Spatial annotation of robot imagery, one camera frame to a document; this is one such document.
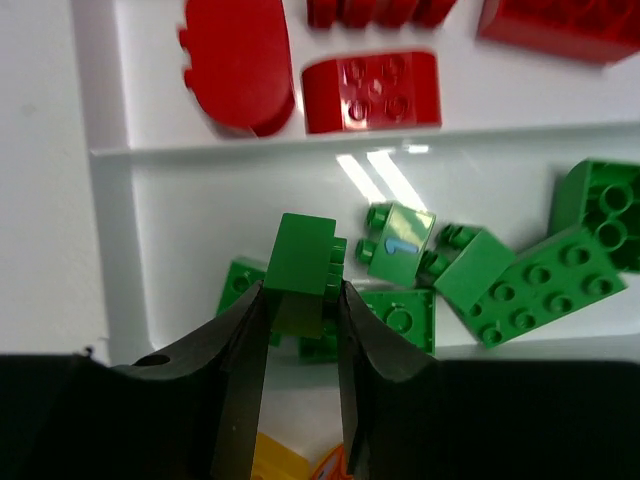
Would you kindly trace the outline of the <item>red wedge lego brick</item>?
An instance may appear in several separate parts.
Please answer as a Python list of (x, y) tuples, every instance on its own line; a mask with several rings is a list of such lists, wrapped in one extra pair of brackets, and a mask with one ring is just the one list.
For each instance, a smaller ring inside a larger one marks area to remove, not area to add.
[(310, 134), (442, 125), (437, 57), (396, 51), (319, 61), (301, 75)]

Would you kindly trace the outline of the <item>red lego brick stack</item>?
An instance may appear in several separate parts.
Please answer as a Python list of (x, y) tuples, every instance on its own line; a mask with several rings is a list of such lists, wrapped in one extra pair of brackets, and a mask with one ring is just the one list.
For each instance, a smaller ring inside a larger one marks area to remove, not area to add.
[(486, 1), (477, 35), (593, 65), (639, 52), (637, 1)]

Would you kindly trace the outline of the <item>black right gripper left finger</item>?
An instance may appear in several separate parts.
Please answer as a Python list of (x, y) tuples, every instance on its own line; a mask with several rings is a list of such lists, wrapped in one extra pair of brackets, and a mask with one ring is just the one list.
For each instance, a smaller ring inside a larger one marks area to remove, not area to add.
[(131, 365), (1, 358), (5, 479), (247, 479), (270, 325), (263, 287)]

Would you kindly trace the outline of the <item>red round lego brick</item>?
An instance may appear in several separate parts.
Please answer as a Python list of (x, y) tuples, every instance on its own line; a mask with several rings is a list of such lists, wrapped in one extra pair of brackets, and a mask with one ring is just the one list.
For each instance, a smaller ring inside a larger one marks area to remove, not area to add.
[(295, 107), (290, 43), (280, 1), (187, 1), (178, 40), (183, 78), (219, 127), (270, 136)]

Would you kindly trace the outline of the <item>red curved lego brick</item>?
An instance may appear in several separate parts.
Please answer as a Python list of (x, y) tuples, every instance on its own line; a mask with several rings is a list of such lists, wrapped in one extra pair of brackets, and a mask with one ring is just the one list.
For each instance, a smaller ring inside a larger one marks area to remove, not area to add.
[(315, 0), (307, 2), (307, 23), (329, 29), (336, 22), (351, 29), (369, 24), (397, 29), (405, 24), (433, 29), (441, 25), (456, 0)]

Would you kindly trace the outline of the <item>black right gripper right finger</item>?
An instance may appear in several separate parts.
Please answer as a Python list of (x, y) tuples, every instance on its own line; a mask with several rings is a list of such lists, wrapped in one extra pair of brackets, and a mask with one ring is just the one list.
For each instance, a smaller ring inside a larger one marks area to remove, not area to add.
[(438, 360), (345, 284), (336, 307), (345, 462), (356, 479), (635, 479), (639, 367)]

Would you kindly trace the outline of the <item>yellow curved lego brick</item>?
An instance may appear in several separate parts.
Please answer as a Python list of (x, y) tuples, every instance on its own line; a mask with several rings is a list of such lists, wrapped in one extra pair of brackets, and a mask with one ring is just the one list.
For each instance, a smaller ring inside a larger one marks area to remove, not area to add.
[(306, 480), (309, 461), (259, 432), (256, 438), (251, 480)]

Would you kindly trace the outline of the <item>green studded lego plate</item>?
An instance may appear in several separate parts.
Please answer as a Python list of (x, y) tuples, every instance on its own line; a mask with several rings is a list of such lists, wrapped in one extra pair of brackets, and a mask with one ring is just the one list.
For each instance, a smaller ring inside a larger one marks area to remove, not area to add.
[(587, 158), (556, 183), (548, 233), (587, 228), (621, 272), (639, 272), (639, 165)]

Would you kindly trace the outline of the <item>green lego brick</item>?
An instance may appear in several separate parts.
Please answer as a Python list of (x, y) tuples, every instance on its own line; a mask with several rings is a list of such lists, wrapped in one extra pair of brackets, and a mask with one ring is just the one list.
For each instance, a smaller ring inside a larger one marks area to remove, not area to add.
[(436, 215), (398, 202), (372, 204), (366, 215), (368, 236), (358, 240), (355, 258), (367, 273), (411, 288), (436, 222)]
[(340, 296), (347, 240), (334, 219), (285, 213), (277, 231), (263, 288), (272, 331), (319, 338), (324, 318)]
[[(221, 291), (216, 316), (224, 313), (231, 307), (254, 283), (264, 280), (267, 263), (246, 256), (235, 257), (228, 268), (224, 287)], [(275, 320), (276, 310), (281, 298), (275, 293), (268, 294), (268, 308), (270, 321)], [(279, 347), (282, 334), (276, 333), (273, 328), (270, 334), (270, 346)]]
[(452, 223), (425, 252), (418, 273), (454, 309), (468, 313), (515, 258), (486, 228)]

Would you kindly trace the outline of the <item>white divided sorting tray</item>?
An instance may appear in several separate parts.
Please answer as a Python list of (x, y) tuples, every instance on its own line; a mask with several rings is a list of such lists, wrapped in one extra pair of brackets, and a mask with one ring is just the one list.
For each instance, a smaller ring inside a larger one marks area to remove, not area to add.
[[(296, 106), (265, 139), (218, 131), (182, 78), (180, 1), (75, 1), (100, 260), (115, 364), (210, 320), (238, 256), (266, 261), (283, 214), (329, 217), (350, 244), (368, 206), (397, 200), (439, 225), (484, 226), (516, 251), (547, 233), (556, 183), (587, 158), (639, 161), (639, 60), (596, 67), (476, 36), (481, 5), (461, 1), (433, 32), (315, 32), (284, 5), (296, 71), (348, 53), (411, 47), (439, 61), (439, 129), (309, 135)], [(639, 367), (639, 278), (495, 349), (444, 301), (440, 360), (620, 361)]]

